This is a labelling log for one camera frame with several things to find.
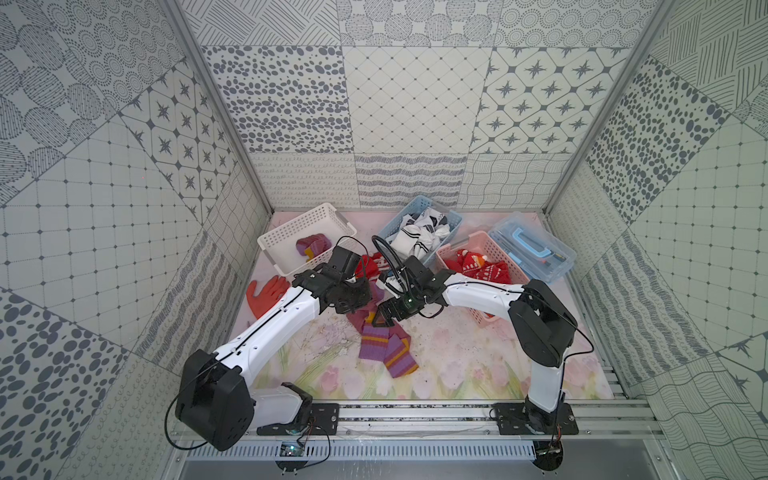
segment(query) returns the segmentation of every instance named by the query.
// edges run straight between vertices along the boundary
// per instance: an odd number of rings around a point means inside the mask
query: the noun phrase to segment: white plastic basket
[[[296,241],[318,233],[328,237],[332,248],[306,261],[306,257],[296,251]],[[345,235],[353,236],[356,233],[357,229],[333,205],[325,203],[266,232],[259,237],[258,242],[266,258],[275,266],[275,270],[280,275],[289,277],[327,262],[339,238]],[[346,238],[339,245],[344,247],[350,242],[354,240]]]

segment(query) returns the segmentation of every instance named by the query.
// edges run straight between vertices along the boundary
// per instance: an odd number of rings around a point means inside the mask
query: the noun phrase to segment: glove
[[[256,280],[251,281],[248,285],[248,290],[245,292],[245,297],[248,300],[248,306],[250,311],[253,312],[253,316],[256,319],[261,318],[264,313],[267,313],[270,308],[275,306],[280,298],[285,295],[285,292],[290,288],[290,283],[284,276],[273,276],[270,281],[266,283],[261,292],[253,296],[256,292]]]

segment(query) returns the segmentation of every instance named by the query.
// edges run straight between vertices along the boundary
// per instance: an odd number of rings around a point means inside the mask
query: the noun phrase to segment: floral tablecloth
[[[434,319],[402,323],[412,336],[414,373],[393,379],[381,362],[358,359],[360,335],[327,309],[305,325],[262,369],[252,388],[293,382],[315,399],[523,399],[531,361],[510,322],[478,326],[467,310],[448,307]],[[589,350],[578,334],[571,351]],[[573,399],[612,399],[594,353],[571,357],[564,390]]]

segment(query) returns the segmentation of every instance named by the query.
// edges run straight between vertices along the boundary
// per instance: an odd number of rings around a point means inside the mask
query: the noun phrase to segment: grid pattern tile
[[[2,209],[0,281],[131,346],[200,231],[117,117]]]
[[[766,163],[731,118],[631,227],[715,348],[768,332]]]
[[[487,48],[344,52],[355,153],[466,154]]]

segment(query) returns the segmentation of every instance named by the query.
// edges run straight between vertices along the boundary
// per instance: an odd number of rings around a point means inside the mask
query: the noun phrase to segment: patterned wall tile
[[[648,400],[687,478],[765,478],[768,428],[717,356],[646,380]]]
[[[342,45],[490,47],[504,0],[337,0]]]
[[[90,78],[119,110],[181,58],[155,0],[50,0],[45,11]]]
[[[581,285],[617,370],[630,384],[712,353],[628,230]]]
[[[243,281],[203,230],[165,292],[134,353],[181,374],[197,349],[211,351],[226,341],[240,308]]]
[[[558,238],[576,250],[572,270],[576,280],[580,280],[627,229],[586,164],[576,168],[549,220]]]
[[[257,239],[270,220],[253,182],[236,161],[230,181],[211,208],[203,228],[214,238],[219,250],[242,280],[250,278],[259,253]]]
[[[541,208],[568,165],[569,154],[470,154],[459,208]]]
[[[251,154],[251,162],[274,208],[360,207],[352,154]]]
[[[333,0],[183,0],[199,45],[340,45]]]
[[[455,207],[466,163],[466,155],[356,155],[360,206],[393,210],[426,195]]]
[[[162,74],[118,115],[203,223],[227,184],[235,153],[186,59]]]
[[[750,96],[739,104],[733,115],[759,134],[768,137],[768,77],[765,77]]]
[[[0,204],[114,114],[40,7],[0,12]]]
[[[0,289],[6,356],[2,383],[3,475],[54,478],[88,430],[128,351]]]
[[[768,332],[766,164],[731,117],[631,227],[713,348]]]
[[[88,428],[58,473],[59,480],[153,478],[167,448],[163,417],[180,377],[128,354]]]
[[[742,340],[717,353],[757,415],[768,422],[768,333]]]
[[[471,151],[574,153],[628,54],[628,48],[494,48]]]
[[[627,87],[587,162],[631,223],[690,162],[727,112],[652,57]]]
[[[201,228],[117,117],[0,215],[0,282],[128,348]]]
[[[204,54],[250,153],[352,151],[340,48],[214,46]]]
[[[346,49],[355,152],[467,153],[489,53],[486,48]]]
[[[768,10],[754,0],[680,0],[651,54],[733,111],[768,74]]]
[[[497,45],[631,47],[656,0],[505,0]]]

